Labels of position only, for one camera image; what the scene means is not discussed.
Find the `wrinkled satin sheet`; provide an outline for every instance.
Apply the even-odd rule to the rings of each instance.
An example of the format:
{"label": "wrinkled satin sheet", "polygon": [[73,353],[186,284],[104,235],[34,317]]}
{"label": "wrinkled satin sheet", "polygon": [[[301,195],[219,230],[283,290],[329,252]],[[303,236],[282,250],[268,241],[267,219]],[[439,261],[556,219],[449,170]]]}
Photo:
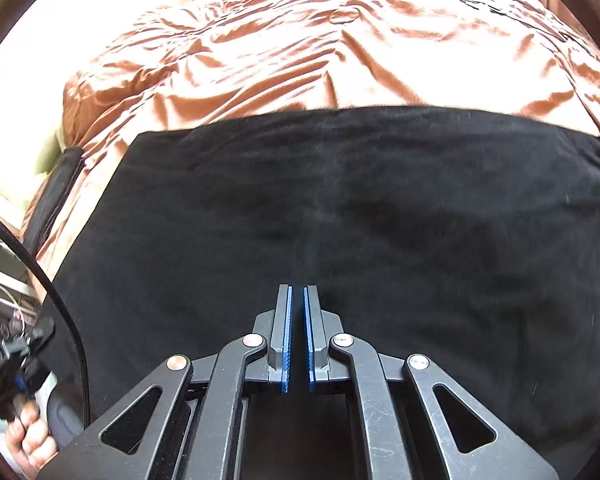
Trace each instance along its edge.
{"label": "wrinkled satin sheet", "polygon": [[370,105],[480,109],[598,136],[600,54],[537,0],[191,0],[149,12],[65,87],[66,144],[86,163],[37,259],[55,276],[142,132]]}

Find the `metal screw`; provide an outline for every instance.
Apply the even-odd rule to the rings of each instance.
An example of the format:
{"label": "metal screw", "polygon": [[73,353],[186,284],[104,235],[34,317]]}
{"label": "metal screw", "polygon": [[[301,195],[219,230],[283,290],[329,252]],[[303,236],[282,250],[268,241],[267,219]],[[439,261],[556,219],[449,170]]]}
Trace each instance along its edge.
{"label": "metal screw", "polygon": [[409,366],[415,370],[426,370],[429,368],[429,358],[422,354],[413,354],[409,357]]}
{"label": "metal screw", "polygon": [[183,370],[187,366],[187,358],[183,355],[172,355],[167,361],[167,367],[169,370],[177,372]]}
{"label": "metal screw", "polygon": [[242,338],[243,345],[248,346],[249,348],[260,346],[263,342],[264,338],[259,334],[248,334]]}
{"label": "metal screw", "polygon": [[353,344],[353,336],[349,334],[336,334],[333,336],[333,344],[346,348]]}

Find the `cable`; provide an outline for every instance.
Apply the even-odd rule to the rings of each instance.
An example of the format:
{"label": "cable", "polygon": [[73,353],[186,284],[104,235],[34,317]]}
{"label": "cable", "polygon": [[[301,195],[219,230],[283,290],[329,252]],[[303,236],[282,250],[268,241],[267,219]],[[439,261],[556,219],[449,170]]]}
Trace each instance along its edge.
{"label": "cable", "polygon": [[20,321],[22,322],[22,334],[24,335],[24,329],[25,329],[25,325],[24,325],[24,313],[22,311],[22,307],[19,306],[19,303],[17,303],[16,299],[13,297],[13,295],[6,290],[6,287],[0,285],[0,290],[2,292],[4,292],[4,294],[6,294],[8,296],[8,298],[13,302],[13,304],[15,305],[13,308],[15,310],[17,310],[19,312],[20,315]]}
{"label": "cable", "polygon": [[66,308],[64,301],[62,301],[62,297],[51,283],[49,277],[42,270],[42,267],[39,266],[35,258],[31,256],[31,253],[26,250],[26,248],[20,243],[20,241],[9,230],[9,228],[6,227],[1,221],[0,240],[5,243],[6,246],[13,251],[13,254],[17,256],[20,261],[22,261],[22,263],[25,264],[25,266],[28,267],[28,269],[33,273],[33,276],[35,276],[37,281],[40,282],[40,284],[44,287],[44,290],[51,299],[52,304],[54,304],[58,313],[66,323],[68,333],[70,334],[71,339],[73,339],[73,344],[75,345],[75,350],[78,355],[78,367],[80,369],[80,380],[82,383],[84,428],[87,428],[91,421],[88,369],[86,367],[86,352],[84,352],[84,345],[80,337],[80,332],[78,332],[78,327],[75,325],[75,322],[73,321],[68,308]]}

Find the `human hand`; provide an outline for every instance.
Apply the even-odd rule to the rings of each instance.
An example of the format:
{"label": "human hand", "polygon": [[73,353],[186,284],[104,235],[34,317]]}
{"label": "human hand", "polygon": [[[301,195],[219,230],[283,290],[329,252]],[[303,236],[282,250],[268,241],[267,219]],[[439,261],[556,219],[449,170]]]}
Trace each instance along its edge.
{"label": "human hand", "polygon": [[20,417],[8,425],[4,441],[30,480],[34,480],[39,470],[58,452],[55,439],[49,435],[49,426],[40,418],[39,406],[32,401],[27,402]]}

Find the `black fabric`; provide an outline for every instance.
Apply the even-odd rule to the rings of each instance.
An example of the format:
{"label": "black fabric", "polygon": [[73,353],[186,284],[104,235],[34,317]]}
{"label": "black fabric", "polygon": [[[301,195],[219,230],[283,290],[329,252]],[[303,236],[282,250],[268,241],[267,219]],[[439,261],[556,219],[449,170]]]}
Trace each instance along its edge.
{"label": "black fabric", "polygon": [[[562,480],[600,443],[598,138],[422,107],[139,136],[54,280],[96,414],[169,355],[249,332],[279,283],[297,328],[317,284],[348,332],[429,355]],[[243,478],[350,478],[343,408],[305,394],[302,338],[291,397],[254,410]],[[74,370],[70,352],[60,330],[54,369]]]}
{"label": "black fabric", "polygon": [[83,153],[77,146],[67,148],[51,172],[24,231],[22,244],[30,253],[37,254],[49,237],[51,227],[84,167]]}

